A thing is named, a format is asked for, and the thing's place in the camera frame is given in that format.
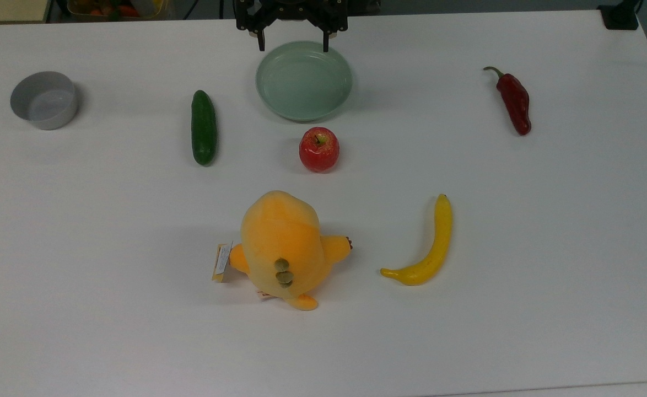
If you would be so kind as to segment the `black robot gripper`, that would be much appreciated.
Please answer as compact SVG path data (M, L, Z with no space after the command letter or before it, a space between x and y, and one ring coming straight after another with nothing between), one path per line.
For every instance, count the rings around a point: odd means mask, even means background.
M322 50L328 52L330 39L348 30L348 5L328 1L260 1L260 4L235 5L237 29L255 37L261 52L265 50L264 30L278 19L309 20L322 31Z

